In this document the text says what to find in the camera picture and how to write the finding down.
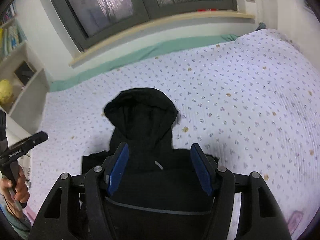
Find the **person's left hand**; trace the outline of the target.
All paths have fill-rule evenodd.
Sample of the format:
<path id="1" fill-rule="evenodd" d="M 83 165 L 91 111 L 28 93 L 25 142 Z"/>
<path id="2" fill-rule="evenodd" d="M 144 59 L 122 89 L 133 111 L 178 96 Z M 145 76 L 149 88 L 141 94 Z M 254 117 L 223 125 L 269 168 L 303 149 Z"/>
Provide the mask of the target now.
<path id="1" fill-rule="evenodd" d="M 18 180 L 15 186 L 15 194 L 12 195 L 10 190 L 13 190 L 12 182 L 8 178 L 1 178 L 1 194 L 4 196 L 4 199 L 7 204 L 7 209 L 15 214 L 17 217 L 22 216 L 22 211 L 19 210 L 16 203 L 19 202 L 21 204 L 26 203 L 30 198 L 30 193 L 28 191 L 28 187 L 25 184 L 26 178 L 24 175 L 23 168 L 18 166 Z"/>

